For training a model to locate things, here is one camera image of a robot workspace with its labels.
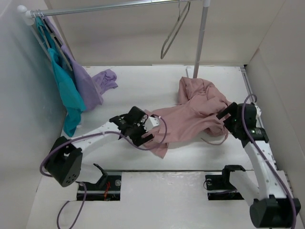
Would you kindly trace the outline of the pink trousers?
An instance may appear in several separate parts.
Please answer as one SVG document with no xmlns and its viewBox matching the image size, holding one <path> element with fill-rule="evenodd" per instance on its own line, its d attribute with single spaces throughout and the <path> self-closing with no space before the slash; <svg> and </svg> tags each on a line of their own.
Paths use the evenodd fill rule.
<svg viewBox="0 0 305 229">
<path fill-rule="evenodd" d="M 155 114 L 163 120 L 160 126 L 150 131 L 153 139 L 145 143 L 144 147 L 164 158 L 170 143 L 189 141 L 201 132 L 227 139 L 228 130 L 216 115 L 230 104 L 212 82 L 182 77 L 176 106 L 147 111 L 148 115 Z"/>
</svg>

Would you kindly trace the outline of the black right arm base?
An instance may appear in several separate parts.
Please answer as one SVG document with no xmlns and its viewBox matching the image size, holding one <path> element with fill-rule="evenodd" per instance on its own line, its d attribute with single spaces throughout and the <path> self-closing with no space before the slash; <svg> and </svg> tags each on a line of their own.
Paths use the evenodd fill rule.
<svg viewBox="0 0 305 229">
<path fill-rule="evenodd" d="M 220 173 L 205 175 L 203 187 L 207 191 L 207 198 L 210 201 L 244 199 L 234 186 L 224 182 L 223 176 Z"/>
</svg>

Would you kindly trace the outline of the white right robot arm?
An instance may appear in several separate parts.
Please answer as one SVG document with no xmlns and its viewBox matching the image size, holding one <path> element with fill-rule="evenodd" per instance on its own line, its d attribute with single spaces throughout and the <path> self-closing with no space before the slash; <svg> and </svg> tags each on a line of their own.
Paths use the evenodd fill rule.
<svg viewBox="0 0 305 229">
<path fill-rule="evenodd" d="M 241 165 L 226 165 L 221 184 L 232 186 L 247 202 L 252 224 L 256 228 L 295 228 L 301 209 L 276 170 L 269 138 L 264 128 L 257 127 L 260 116 L 257 105 L 232 103 L 217 115 L 225 128 L 242 143 L 256 176 L 254 183 Z"/>
</svg>

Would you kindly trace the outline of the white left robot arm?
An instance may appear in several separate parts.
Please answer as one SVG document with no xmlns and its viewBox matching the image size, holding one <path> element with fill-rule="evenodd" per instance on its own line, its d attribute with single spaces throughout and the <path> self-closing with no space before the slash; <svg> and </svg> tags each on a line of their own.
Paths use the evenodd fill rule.
<svg viewBox="0 0 305 229">
<path fill-rule="evenodd" d="M 91 183 L 95 189 L 102 189 L 107 182 L 106 176 L 94 173 L 90 179 L 84 178 L 89 169 L 82 168 L 82 159 L 105 144 L 122 138 L 140 148 L 153 139 L 149 131 L 159 125 L 158 117 L 148 115 L 134 106 L 128 113 L 115 116 L 84 135 L 71 139 L 65 136 L 57 138 L 41 163 L 40 172 L 54 178 L 62 187 L 82 181 Z"/>
</svg>

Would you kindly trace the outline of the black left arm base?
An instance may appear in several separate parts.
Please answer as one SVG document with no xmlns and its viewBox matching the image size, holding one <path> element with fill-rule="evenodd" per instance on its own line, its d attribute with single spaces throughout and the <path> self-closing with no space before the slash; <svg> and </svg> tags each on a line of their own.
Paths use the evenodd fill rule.
<svg viewBox="0 0 305 229">
<path fill-rule="evenodd" d="M 121 172 L 107 172 L 102 175 L 102 186 L 85 182 L 87 188 L 86 201 L 120 201 L 121 199 Z"/>
</svg>

